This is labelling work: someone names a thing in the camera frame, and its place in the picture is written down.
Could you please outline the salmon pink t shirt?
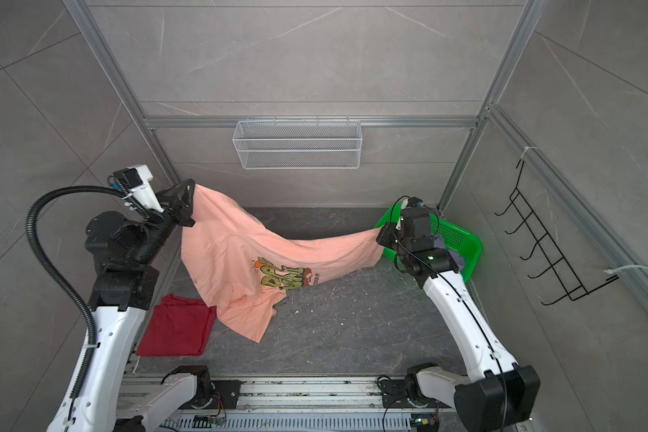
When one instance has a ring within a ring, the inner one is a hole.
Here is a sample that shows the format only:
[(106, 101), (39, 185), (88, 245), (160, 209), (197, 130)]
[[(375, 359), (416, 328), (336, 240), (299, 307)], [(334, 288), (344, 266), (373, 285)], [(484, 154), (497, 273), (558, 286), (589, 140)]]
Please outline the salmon pink t shirt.
[(384, 248), (379, 231), (327, 239), (285, 239), (225, 194), (194, 189), (194, 226), (182, 231), (181, 257), (196, 290), (220, 322), (260, 342), (292, 290), (373, 267)]

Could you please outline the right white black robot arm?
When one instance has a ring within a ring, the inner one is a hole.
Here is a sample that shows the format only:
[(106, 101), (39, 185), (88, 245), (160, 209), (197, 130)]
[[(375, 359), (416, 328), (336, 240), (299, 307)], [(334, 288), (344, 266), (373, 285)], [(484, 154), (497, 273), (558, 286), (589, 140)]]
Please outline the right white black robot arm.
[(464, 374), (419, 365), (406, 375), (414, 401), (437, 401), (456, 410), (469, 431), (497, 431), (530, 419), (541, 381), (500, 342), (477, 308), (450, 252), (429, 228), (383, 225), (378, 243), (396, 256), (438, 309), (464, 361)]

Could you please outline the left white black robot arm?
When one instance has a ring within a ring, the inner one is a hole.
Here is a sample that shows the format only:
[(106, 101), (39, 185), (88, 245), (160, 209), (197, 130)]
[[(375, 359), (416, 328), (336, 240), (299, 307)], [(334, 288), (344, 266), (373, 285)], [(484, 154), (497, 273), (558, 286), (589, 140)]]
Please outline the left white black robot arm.
[(184, 405), (203, 409), (216, 401), (206, 367), (179, 366), (142, 401), (118, 407), (122, 378), (159, 277), (152, 263), (176, 227), (193, 226), (194, 188), (194, 181), (186, 180), (158, 193), (160, 208), (145, 210), (142, 221), (103, 212), (88, 223), (85, 247), (93, 256), (96, 279), (87, 300), (45, 255), (36, 228), (28, 228), (34, 255), (86, 322), (77, 369), (50, 431), (154, 431)]

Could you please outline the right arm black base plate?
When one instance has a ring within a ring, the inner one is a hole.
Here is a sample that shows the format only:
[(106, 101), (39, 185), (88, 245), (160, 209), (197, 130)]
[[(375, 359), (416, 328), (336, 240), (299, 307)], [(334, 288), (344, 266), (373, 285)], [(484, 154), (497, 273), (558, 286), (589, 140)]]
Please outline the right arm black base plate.
[(420, 391), (415, 378), (406, 376), (402, 379), (392, 379), (388, 375), (378, 376), (375, 380), (377, 390), (383, 399), (383, 408), (387, 409), (449, 409), (451, 404), (430, 398)]

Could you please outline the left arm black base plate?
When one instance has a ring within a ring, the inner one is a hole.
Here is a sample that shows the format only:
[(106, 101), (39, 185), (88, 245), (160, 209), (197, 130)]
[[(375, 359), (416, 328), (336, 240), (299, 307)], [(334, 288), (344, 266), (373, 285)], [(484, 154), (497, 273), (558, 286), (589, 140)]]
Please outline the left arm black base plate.
[(234, 410), (237, 407), (241, 381), (213, 381), (211, 384), (199, 383), (197, 394), (189, 406), (194, 410), (219, 410), (220, 407)]

